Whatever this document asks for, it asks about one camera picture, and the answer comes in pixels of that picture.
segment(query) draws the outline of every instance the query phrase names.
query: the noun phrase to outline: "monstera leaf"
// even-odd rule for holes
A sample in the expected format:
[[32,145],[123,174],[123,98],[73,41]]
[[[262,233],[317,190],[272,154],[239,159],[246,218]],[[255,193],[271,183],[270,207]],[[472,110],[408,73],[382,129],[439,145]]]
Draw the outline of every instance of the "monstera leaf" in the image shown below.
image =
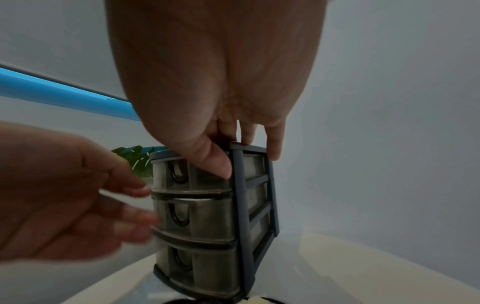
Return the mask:
[[141,178],[149,178],[153,176],[152,163],[150,163],[149,155],[156,151],[165,150],[166,147],[142,147],[134,146],[130,148],[116,148],[112,152],[123,157],[128,161],[133,172]]

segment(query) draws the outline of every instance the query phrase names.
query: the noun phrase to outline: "white table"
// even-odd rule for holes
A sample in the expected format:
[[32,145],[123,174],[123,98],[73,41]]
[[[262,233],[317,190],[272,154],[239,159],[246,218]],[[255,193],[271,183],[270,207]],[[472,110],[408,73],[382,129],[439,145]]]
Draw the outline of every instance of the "white table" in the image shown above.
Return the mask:
[[[110,304],[152,274],[155,256],[90,286],[63,304]],[[256,275],[254,294],[290,304],[478,304],[480,290],[409,261],[337,238],[282,231]]]

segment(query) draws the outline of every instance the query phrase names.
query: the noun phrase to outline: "blue strip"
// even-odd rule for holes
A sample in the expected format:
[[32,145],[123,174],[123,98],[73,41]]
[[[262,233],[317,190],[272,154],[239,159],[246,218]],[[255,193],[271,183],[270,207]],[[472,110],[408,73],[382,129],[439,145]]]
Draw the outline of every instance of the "blue strip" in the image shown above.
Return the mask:
[[0,69],[0,96],[139,121],[126,101]]

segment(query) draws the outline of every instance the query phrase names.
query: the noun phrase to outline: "drawer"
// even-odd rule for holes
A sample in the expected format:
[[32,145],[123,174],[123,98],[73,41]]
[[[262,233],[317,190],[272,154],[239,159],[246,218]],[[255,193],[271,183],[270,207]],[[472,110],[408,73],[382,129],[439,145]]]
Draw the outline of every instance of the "drawer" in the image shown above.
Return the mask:
[[[233,199],[160,199],[153,195],[155,212],[159,216],[156,226],[161,233],[187,241],[227,243],[235,239]],[[267,184],[246,192],[248,211],[252,214],[267,202]],[[267,218],[252,227],[252,243],[270,227]]]
[[[245,180],[265,175],[265,157],[259,154],[243,155]],[[232,189],[231,180],[198,169],[180,157],[154,159],[151,163],[154,192],[208,194]]]
[[185,249],[156,240],[156,264],[170,281],[188,290],[229,297],[240,290],[237,249]]

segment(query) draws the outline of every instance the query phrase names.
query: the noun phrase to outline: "mini storage drawer organizer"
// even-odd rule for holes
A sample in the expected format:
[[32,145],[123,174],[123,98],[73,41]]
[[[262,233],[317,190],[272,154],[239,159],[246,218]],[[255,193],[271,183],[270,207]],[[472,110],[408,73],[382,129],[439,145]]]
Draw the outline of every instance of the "mini storage drawer organizer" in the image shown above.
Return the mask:
[[272,162],[264,148],[223,147],[232,164],[224,180],[195,168],[173,151],[152,153],[155,275],[194,298],[236,303],[279,234]]

